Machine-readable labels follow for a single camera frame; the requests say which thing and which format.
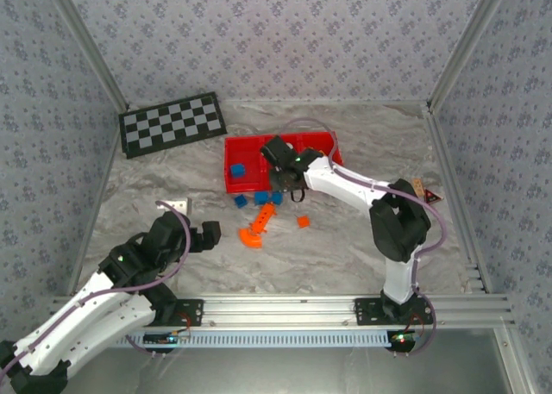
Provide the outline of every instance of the orange cube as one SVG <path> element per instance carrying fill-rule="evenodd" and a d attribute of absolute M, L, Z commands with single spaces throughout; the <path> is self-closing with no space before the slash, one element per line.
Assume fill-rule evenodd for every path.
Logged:
<path fill-rule="evenodd" d="M 311 221 L 308 216 L 300 216 L 297 218 L 299 228 L 308 228 L 311 225 Z"/>

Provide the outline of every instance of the wallpaper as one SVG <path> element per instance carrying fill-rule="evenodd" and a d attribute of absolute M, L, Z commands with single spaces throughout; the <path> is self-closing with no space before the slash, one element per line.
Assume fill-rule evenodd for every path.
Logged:
<path fill-rule="evenodd" d="M 552 392 L 552 0 L 504 0 L 439 116 L 494 290 Z"/>
<path fill-rule="evenodd" d="M 130 104 L 429 97 L 479 0 L 74 0 Z"/>
<path fill-rule="evenodd" d="M 116 112 L 50 0 L 0 0 L 0 340 L 66 292 Z"/>

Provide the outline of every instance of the red tray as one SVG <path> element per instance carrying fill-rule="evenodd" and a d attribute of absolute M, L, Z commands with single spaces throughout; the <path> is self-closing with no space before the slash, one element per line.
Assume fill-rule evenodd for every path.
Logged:
<path fill-rule="evenodd" d="M 281 136 L 285 142 L 290 142 L 298 153 L 310 147 L 329 154 L 334 145 L 331 135 L 326 132 L 293 133 Z M 271 190 L 268 181 L 268 170 L 271 166 L 260 154 L 260 148 L 273 137 L 273 134 L 264 134 L 226 138 L 224 141 L 224 181 L 226 182 L 226 191 L 228 193 Z M 334 161 L 342 165 L 342 156 L 339 148 L 334 154 Z M 232 178 L 230 166 L 234 164 L 243 164 L 245 166 L 244 177 Z"/>

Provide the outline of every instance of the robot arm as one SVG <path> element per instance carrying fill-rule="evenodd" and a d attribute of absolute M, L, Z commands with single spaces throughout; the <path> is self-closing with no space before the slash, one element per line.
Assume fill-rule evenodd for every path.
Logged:
<path fill-rule="evenodd" d="M 204 222 L 202 227 L 203 233 L 190 228 L 190 252 L 211 250 L 220 240 L 218 222 Z M 25 353 L 8 372 L 15 392 L 58 394 L 83 365 L 128 332 L 152 322 L 167 323 L 177 298 L 164 284 L 136 293 L 111 292 L 86 303 L 80 301 L 98 291 L 153 282 L 169 264 L 180 259 L 185 245 L 184 227 L 173 213 L 166 212 L 149 232 L 114 247 L 81 290 L 48 321 L 17 342 L 0 343 L 2 368 Z M 66 319 L 44 337 L 45 331 L 64 316 Z M 40 345 L 29 349 L 41 337 Z"/>
<path fill-rule="evenodd" d="M 425 242 L 430 220 L 423 208 L 385 191 L 364 187 L 341 177 L 344 173 L 371 186 L 388 187 L 415 195 L 412 186 L 400 179 L 395 184 L 367 178 L 335 163 L 310 148 L 301 154 L 282 138 L 272 138 L 261 150 L 273 169 L 269 172 L 275 191 L 311 189 L 329 194 L 360 210 L 372 222 L 376 247 L 386 256 L 386 281 L 382 298 L 391 316 L 412 297 L 414 253 Z"/>

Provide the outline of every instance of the black and white checkerboard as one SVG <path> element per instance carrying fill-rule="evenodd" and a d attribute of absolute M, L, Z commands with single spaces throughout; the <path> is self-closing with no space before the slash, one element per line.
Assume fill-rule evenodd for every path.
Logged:
<path fill-rule="evenodd" d="M 215 92 L 120 114 L 119 124 L 128 159 L 226 134 Z"/>

